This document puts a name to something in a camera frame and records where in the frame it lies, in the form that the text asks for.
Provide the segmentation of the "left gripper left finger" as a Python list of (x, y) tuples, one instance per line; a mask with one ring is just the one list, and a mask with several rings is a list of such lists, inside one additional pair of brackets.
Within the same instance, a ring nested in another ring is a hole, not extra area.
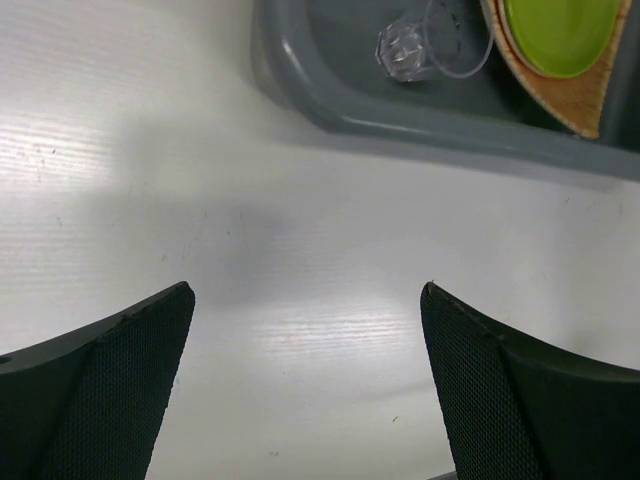
[(194, 308), (180, 282), (2, 355), (2, 478), (145, 478)]

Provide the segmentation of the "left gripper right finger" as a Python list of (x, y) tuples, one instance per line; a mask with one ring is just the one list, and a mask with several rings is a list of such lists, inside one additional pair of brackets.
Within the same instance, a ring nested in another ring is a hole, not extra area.
[(420, 306), (456, 478), (638, 478), (638, 371), (538, 340), (433, 282)]

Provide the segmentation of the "woven orange triangular basket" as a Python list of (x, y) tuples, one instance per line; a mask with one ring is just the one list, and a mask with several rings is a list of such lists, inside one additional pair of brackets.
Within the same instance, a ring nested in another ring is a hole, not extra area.
[(575, 78), (559, 79), (537, 73), (520, 59), (508, 38), (506, 22), (499, 12), (500, 2), (489, 2), (490, 18), (497, 48), (511, 73), (544, 110), (573, 133), (598, 138), (605, 97), (632, 3), (619, 1), (621, 10), (613, 35), (596, 63)]

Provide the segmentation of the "clear plastic cup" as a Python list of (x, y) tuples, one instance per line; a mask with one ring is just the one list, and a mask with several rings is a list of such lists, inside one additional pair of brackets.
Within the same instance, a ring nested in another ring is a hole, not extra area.
[(375, 56), (399, 83), (464, 80), (484, 67), (494, 41), (487, 1), (422, 1), (380, 31)]

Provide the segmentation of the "green plastic plate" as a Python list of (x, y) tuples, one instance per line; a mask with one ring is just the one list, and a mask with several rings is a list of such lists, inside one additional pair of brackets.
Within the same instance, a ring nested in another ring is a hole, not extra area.
[(499, 3), (508, 38), (537, 73), (570, 79), (604, 53), (621, 10), (608, 0), (509, 0)]

